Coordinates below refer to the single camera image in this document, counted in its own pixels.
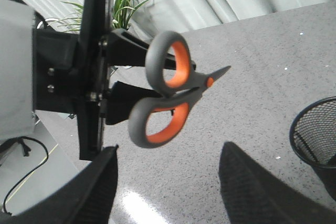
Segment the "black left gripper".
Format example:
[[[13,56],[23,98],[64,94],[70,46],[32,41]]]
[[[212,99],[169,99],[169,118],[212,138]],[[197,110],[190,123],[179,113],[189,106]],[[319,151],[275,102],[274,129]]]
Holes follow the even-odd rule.
[[[102,93],[109,66],[144,67],[149,44],[125,29],[110,29],[110,0],[85,0],[80,32],[34,29],[35,109],[75,114],[80,160],[102,149]],[[105,124],[129,118],[143,98],[161,98],[152,90],[117,81],[104,92]]]

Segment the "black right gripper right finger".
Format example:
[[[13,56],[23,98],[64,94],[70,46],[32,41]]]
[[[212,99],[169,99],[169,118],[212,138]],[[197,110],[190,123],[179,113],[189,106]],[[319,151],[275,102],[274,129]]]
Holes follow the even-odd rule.
[[[231,223],[335,223],[335,212],[292,189],[233,142],[219,160],[220,193]]]

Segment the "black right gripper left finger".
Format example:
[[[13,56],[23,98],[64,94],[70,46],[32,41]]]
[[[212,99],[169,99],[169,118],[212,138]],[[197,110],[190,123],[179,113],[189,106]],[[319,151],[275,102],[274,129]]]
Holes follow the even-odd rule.
[[[1,223],[108,223],[118,184],[118,146],[103,151],[55,193]]]

